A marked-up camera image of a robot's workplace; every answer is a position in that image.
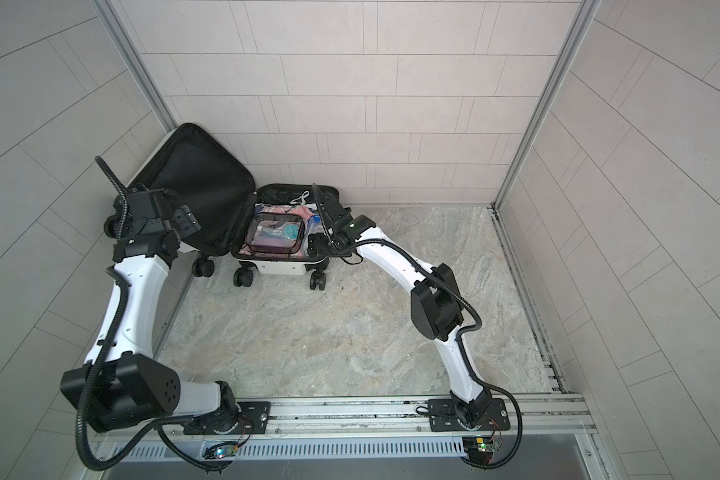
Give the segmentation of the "pink shark print garment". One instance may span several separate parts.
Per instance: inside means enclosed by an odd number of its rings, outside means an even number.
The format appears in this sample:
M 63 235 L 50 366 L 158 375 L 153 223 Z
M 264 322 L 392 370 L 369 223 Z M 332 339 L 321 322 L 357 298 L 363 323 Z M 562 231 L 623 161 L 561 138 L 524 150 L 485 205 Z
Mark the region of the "pink shark print garment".
M 267 205 L 257 203 L 254 206 L 254 213 L 276 213 L 276 214 L 293 214 L 301 217 L 305 224 L 304 237 L 307 238 L 311 234 L 322 234 L 325 232 L 321 217 L 314 209 L 313 204 L 307 205 Z

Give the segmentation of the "clear black-trimmed toiletry pouch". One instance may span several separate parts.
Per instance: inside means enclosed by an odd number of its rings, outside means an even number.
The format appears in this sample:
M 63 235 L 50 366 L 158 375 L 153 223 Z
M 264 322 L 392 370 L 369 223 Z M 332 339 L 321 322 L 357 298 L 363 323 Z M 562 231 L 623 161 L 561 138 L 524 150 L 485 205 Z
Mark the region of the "clear black-trimmed toiletry pouch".
M 251 221 L 245 244 L 255 253 L 291 255 L 300 250 L 305 228 L 299 215 L 259 213 Z

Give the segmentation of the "black and white suitcase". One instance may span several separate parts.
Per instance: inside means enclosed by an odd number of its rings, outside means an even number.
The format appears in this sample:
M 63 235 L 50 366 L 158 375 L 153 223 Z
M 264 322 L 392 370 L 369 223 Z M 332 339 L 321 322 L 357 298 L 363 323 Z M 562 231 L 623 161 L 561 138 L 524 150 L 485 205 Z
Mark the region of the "black and white suitcase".
M 256 185 L 251 172 L 215 138 L 193 123 L 185 123 L 167 134 L 146 163 L 129 183 L 121 182 L 107 166 L 102 171 L 117 191 L 114 214 L 104 223 L 105 234 L 115 239 L 115 218 L 119 214 L 118 192 L 123 189 L 170 189 L 187 205 L 201 229 L 183 237 L 181 248 L 197 252 L 191 272 L 195 277 L 210 277 L 214 260 L 227 254 L 239 263 L 233 283 L 251 286 L 255 273 L 310 276 L 312 290 L 324 290 L 329 257 L 308 258 L 307 238 L 299 251 L 291 255 L 251 252 L 245 244 L 246 234 L 257 203 L 267 205 L 313 204 L 313 185 Z M 338 191 L 318 185 L 322 192 L 336 199 Z

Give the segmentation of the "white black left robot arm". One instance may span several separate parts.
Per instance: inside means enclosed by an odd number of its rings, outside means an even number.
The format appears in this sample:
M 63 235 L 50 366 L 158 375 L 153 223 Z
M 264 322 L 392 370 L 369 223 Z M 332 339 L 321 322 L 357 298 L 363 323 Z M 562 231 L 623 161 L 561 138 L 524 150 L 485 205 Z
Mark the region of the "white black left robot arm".
M 176 417 L 187 434 L 228 433 L 241 412 L 229 385 L 183 382 L 154 358 L 159 297 L 181 240 L 199 229 L 169 189 L 127 189 L 115 218 L 114 285 L 97 340 L 84 364 L 63 374 L 61 392 L 81 432 L 105 433 Z

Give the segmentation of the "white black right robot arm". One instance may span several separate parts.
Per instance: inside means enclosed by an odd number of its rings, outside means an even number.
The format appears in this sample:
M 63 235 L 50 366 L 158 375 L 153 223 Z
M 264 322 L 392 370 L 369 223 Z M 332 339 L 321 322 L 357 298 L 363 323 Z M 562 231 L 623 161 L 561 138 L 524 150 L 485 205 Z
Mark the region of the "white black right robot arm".
M 456 419 L 469 430 L 481 427 L 487 421 L 491 388 L 477 374 L 463 335 L 479 330 L 482 320 L 461 296 L 451 268 L 417 259 L 371 219 L 353 216 L 350 208 L 324 194 L 316 184 L 311 196 L 325 229 L 316 251 L 372 262 L 408 292 L 411 321 L 421 335 L 434 342 L 445 366 Z

